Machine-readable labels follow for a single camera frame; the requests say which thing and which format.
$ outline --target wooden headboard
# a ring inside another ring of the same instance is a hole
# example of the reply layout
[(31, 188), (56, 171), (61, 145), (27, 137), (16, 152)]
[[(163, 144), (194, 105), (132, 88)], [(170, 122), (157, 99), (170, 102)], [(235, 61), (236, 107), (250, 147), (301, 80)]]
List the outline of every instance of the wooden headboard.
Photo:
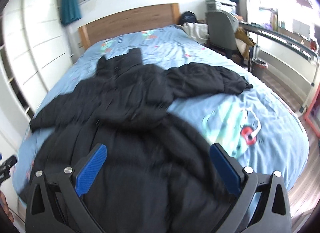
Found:
[(87, 50), (98, 41), (119, 35), (178, 24), (179, 4), (158, 4), (115, 13), (81, 26), (78, 31)]

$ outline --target metal screw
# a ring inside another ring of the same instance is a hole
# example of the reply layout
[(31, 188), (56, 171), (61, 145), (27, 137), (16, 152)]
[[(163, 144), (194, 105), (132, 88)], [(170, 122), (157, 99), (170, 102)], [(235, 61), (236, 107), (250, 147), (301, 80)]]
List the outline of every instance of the metal screw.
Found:
[(282, 176), (282, 174), (281, 174), (280, 171), (274, 171), (273, 173), (274, 173), (275, 176), (277, 176), (277, 177), (281, 177), (281, 176)]
[(37, 171), (36, 172), (36, 177), (40, 177), (40, 176), (42, 176), (42, 171)]
[(246, 166), (246, 167), (244, 168), (244, 171), (245, 171), (246, 173), (253, 173), (253, 169), (252, 169), (250, 166)]
[(66, 167), (66, 168), (64, 169), (64, 172), (65, 172), (65, 173), (72, 173), (72, 168), (71, 168), (71, 167)]

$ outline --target hand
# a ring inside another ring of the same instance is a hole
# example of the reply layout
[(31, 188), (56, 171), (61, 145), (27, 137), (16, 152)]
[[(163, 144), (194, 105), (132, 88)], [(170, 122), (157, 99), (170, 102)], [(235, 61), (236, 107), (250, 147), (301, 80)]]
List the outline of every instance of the hand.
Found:
[(1, 191), (0, 191), (0, 198), (1, 198), (2, 203), (3, 203), (2, 208), (3, 208), (4, 212), (7, 214), (7, 216), (10, 219), (10, 221), (13, 223), (14, 222), (14, 218), (12, 216), (12, 213), (9, 210), (9, 206), (7, 204), (7, 200), (5, 199), (5, 195)]

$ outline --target chair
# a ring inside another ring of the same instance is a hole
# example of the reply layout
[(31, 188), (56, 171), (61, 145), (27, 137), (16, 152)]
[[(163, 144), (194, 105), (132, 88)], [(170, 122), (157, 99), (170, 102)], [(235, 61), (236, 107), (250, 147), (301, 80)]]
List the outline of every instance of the chair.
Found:
[(217, 50), (223, 51), (229, 59), (232, 58), (233, 54), (237, 54), (243, 59), (236, 44), (235, 31), (230, 20), (231, 16), (230, 14), (229, 17), (228, 13), (223, 11), (206, 13), (210, 43)]

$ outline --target white cabinet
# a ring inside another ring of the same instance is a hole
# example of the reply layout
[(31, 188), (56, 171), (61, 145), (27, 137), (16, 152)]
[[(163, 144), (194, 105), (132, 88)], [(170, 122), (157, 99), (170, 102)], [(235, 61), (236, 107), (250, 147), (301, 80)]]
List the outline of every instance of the white cabinet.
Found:
[(35, 112), (72, 65), (56, 0), (10, 0), (3, 13), (3, 35), (13, 90), (22, 92), (25, 112), (29, 107)]

